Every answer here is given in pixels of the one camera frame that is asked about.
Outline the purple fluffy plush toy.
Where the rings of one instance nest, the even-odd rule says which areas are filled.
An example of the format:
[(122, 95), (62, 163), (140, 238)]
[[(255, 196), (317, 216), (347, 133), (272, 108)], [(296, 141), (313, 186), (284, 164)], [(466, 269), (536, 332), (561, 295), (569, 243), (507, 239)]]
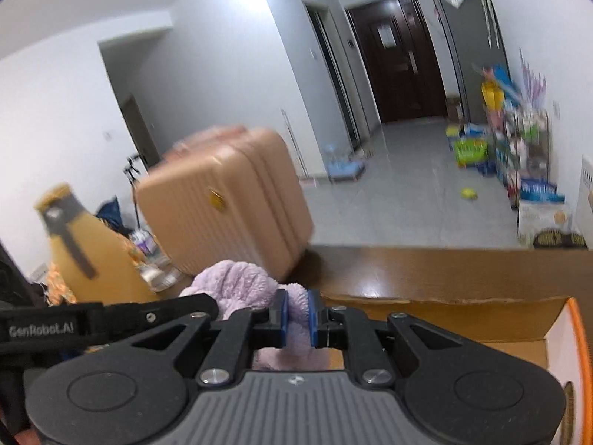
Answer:
[(275, 293), (288, 293), (288, 344), (283, 349), (258, 350), (252, 365), (261, 371), (323, 371), (330, 367), (327, 349), (316, 349), (309, 335), (309, 299), (298, 283), (277, 283), (266, 271), (252, 263), (220, 261), (199, 273), (181, 291), (183, 296), (206, 293), (215, 299), (219, 316), (228, 319), (232, 312), (245, 307), (267, 307)]

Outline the orange cardboard box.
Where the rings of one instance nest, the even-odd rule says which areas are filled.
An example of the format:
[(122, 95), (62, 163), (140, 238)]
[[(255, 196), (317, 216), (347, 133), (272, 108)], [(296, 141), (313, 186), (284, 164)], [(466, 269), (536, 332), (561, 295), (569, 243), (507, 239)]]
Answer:
[(542, 367), (560, 382), (567, 399), (567, 411), (552, 442), (592, 442), (591, 349), (574, 297), (447, 302), (325, 294), (323, 299), (329, 306), (363, 309), (370, 319), (405, 312)]

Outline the yellow thermos jug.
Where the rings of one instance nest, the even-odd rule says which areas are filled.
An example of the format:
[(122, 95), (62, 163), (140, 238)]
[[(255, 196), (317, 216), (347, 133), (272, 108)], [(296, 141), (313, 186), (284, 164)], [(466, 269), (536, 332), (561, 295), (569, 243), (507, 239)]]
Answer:
[(136, 246), (89, 213), (67, 184), (47, 191), (35, 204), (48, 235), (51, 261), (48, 301), (103, 304), (145, 303), (157, 293), (141, 276), (146, 261)]

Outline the pink ribbed suitcase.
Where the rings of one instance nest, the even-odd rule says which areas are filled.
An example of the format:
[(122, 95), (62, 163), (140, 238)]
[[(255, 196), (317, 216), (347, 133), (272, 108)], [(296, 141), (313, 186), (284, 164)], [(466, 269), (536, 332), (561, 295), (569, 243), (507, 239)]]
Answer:
[(162, 251), (190, 275), (229, 259), (284, 280), (314, 232), (288, 147), (270, 129), (202, 133), (151, 168), (136, 196)]

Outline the green plastic basket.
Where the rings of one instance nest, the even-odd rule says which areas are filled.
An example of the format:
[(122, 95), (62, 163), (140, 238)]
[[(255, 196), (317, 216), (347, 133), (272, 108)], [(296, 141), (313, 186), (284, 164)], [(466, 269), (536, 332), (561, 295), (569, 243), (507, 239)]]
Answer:
[(459, 167), (471, 167), (487, 161), (488, 143), (483, 139), (461, 139), (453, 144), (453, 154)]

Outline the dark brown entrance door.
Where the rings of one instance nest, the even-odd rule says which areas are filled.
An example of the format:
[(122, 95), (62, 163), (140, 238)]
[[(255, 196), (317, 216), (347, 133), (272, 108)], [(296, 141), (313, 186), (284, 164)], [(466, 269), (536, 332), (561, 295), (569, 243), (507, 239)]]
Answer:
[(418, 0), (376, 0), (347, 15), (382, 123), (446, 116), (444, 85)]

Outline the yellow bucket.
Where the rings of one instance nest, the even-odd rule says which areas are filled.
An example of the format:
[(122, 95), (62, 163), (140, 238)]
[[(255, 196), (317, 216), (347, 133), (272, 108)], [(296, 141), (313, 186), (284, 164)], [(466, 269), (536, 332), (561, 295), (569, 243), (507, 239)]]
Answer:
[(489, 111), (501, 111), (504, 108), (504, 91), (494, 80), (485, 80), (480, 89), (484, 105)]

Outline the grey refrigerator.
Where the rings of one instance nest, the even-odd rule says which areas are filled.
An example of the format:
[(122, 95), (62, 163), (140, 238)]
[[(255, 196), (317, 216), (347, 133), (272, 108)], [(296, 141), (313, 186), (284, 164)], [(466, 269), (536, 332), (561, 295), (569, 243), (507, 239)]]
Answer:
[(486, 123), (481, 84), (483, 70), (508, 69), (501, 29), (491, 0), (433, 0), (460, 95), (463, 117), (469, 123)]

